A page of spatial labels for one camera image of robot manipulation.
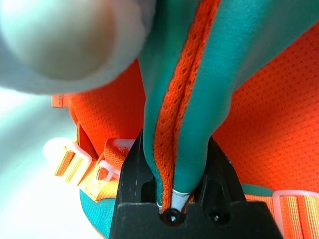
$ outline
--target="backpack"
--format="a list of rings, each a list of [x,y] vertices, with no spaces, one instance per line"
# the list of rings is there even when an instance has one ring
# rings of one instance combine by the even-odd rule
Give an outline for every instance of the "backpack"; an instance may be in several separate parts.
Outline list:
[[[143,128],[162,211],[174,191],[188,200],[213,136],[285,238],[319,238],[318,19],[310,0],[158,1],[138,61],[109,85],[53,96],[77,125],[55,175],[80,187],[93,227],[108,238],[130,148],[116,139]]]

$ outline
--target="white plastic buckle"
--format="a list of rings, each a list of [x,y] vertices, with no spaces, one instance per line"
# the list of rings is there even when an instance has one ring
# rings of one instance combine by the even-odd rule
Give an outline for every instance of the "white plastic buckle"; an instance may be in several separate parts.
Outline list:
[[[319,198],[319,193],[303,190],[280,190],[273,193],[274,218],[282,236],[285,237],[283,215],[280,204],[280,197],[282,196],[312,196]]]
[[[61,156],[63,156],[66,151],[72,151],[75,153],[76,157],[81,158],[82,162],[79,168],[76,170],[74,175],[72,176],[71,182],[74,184],[78,184],[83,174],[89,168],[92,163],[92,157],[81,147],[72,142],[68,138],[53,138],[49,140],[43,147],[44,156],[53,164],[54,170],[56,170],[58,164],[60,163]]]
[[[117,180],[120,179],[120,170],[114,168],[107,161],[100,161],[99,166],[105,168],[109,172],[108,175],[103,179],[104,181],[109,182],[112,178],[116,178]]]

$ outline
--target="teal fabric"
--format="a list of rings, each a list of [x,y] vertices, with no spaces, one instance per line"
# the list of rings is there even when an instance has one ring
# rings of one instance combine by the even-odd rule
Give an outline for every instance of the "teal fabric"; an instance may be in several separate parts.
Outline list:
[[[92,226],[104,237],[109,238],[115,199],[104,199],[98,203],[94,202],[82,190],[80,200],[84,214]]]
[[[274,193],[273,190],[261,186],[251,185],[251,184],[241,184],[245,194],[254,196],[271,197]]]
[[[222,0],[179,134],[174,188],[191,192],[233,92],[319,20],[317,0]]]
[[[199,2],[200,0],[158,0],[152,32],[139,56],[147,97],[143,147],[148,165],[157,181],[157,199],[160,205],[163,185],[154,161],[155,128]]]

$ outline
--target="orange webbing strap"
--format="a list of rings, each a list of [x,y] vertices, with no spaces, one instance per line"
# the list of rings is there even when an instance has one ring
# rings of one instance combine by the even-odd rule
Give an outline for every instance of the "orange webbing strap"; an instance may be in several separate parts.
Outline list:
[[[113,179],[109,182],[104,181],[103,178],[108,175],[108,171],[100,167],[99,163],[102,160],[107,160],[108,162],[112,160],[113,163],[116,161],[117,167],[120,167],[127,152],[128,150],[117,149],[112,146],[112,140],[107,140],[104,153],[99,159],[93,160],[88,167],[81,167],[84,161],[83,157],[65,147],[65,154],[61,158],[55,175],[61,176],[65,182],[79,186],[95,202],[105,198],[115,198],[118,179]],[[246,199],[248,201],[265,202],[285,238],[319,239],[319,196],[282,195],[279,197],[280,205],[276,205],[276,197],[274,196],[246,195]],[[279,220],[276,218],[278,210],[280,210],[281,215]]]
[[[112,158],[117,167],[121,167],[128,150],[120,150],[111,145],[111,140],[105,143],[105,151],[98,160],[88,160],[82,154],[78,154],[64,147],[65,154],[60,159],[55,171],[55,176],[60,176],[66,183],[79,186],[93,201],[98,202],[105,198],[115,198],[118,188],[118,180],[110,181],[103,179],[108,175],[107,169],[99,166],[102,160]]]
[[[68,106],[66,95],[53,95],[51,97],[51,106],[55,108],[63,108]]]
[[[273,197],[246,195],[246,198],[265,202],[273,216],[278,209],[274,207]],[[319,239],[319,197],[282,196],[280,205],[285,238]]]

